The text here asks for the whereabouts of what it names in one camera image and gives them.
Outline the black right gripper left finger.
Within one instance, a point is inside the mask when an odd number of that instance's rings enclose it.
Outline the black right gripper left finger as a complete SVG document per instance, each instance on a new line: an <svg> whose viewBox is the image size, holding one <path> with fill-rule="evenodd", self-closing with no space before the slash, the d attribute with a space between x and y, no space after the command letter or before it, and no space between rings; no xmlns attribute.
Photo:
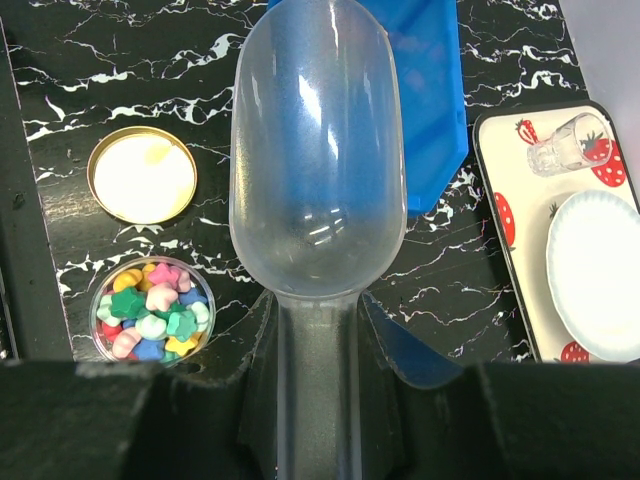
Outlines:
<svg viewBox="0 0 640 480"><path fill-rule="evenodd" d="M273 425L250 408L274 298L252 308L191 359L154 363L5 361L5 479L273 479Z"/></svg>

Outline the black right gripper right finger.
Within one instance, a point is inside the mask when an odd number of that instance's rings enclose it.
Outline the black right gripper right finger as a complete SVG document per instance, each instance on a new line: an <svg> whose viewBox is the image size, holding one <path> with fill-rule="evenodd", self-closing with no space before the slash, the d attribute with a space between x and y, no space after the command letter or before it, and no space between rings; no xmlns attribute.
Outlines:
<svg viewBox="0 0 640 480"><path fill-rule="evenodd" d="M388 479L635 479L639 370L462 367L362 297L389 413L368 441Z"/></svg>

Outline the clear plastic scoop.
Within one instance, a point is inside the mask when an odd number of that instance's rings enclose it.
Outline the clear plastic scoop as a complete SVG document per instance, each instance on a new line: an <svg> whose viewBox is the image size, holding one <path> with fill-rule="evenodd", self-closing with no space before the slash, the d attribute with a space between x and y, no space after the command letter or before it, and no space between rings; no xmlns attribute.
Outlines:
<svg viewBox="0 0 640 480"><path fill-rule="evenodd" d="M388 35L356 1L282 1L246 38L231 126L229 222L278 302L282 479L363 475L357 304L407 220Z"/></svg>

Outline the blue bin of star candies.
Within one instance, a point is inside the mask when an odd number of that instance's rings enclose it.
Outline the blue bin of star candies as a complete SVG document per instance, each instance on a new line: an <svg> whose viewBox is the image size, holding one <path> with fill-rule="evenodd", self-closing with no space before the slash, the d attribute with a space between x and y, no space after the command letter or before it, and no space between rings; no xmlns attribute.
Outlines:
<svg viewBox="0 0 640 480"><path fill-rule="evenodd" d="M389 34L404 134L407 215L430 211L468 154L454 1L363 1Z"/></svg>

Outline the strawberry pattern tray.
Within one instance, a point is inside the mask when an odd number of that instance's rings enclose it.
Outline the strawberry pattern tray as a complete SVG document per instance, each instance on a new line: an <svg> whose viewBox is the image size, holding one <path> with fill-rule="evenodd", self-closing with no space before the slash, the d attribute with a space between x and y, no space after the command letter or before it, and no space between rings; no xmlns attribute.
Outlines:
<svg viewBox="0 0 640 480"><path fill-rule="evenodd" d="M592 169L551 177L535 174L527 153L537 141L585 114L580 139L612 155ZM546 245L557 209L583 190L608 191L639 205L609 113L592 100L497 108L480 115L473 144L490 208L534 357L542 362L596 363L555 311L546 276Z"/></svg>

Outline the white plate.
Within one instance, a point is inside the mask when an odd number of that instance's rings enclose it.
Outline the white plate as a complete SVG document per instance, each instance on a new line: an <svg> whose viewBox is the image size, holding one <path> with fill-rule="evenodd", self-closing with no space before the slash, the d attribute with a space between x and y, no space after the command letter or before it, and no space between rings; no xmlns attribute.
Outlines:
<svg viewBox="0 0 640 480"><path fill-rule="evenodd" d="M546 246L551 298L570 335L608 362L639 358L639 213L585 190L555 214Z"/></svg>

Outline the gold jar lid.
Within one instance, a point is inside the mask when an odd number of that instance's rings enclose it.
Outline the gold jar lid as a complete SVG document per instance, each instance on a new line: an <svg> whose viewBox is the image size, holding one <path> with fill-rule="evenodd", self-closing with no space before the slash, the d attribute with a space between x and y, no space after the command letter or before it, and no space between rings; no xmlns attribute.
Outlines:
<svg viewBox="0 0 640 480"><path fill-rule="evenodd" d="M150 126L115 130L94 147L87 183L98 204L131 224L158 224L193 199L198 173L193 155L174 135Z"/></svg>

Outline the clear drinking glass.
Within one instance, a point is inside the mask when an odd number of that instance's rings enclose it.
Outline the clear drinking glass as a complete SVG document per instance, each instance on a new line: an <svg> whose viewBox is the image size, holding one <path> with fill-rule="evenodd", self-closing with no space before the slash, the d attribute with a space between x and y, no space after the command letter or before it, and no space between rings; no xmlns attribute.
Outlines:
<svg viewBox="0 0 640 480"><path fill-rule="evenodd" d="M527 161L534 174L551 177L604 165L612 152L608 124L595 114L580 113L530 146Z"/></svg>

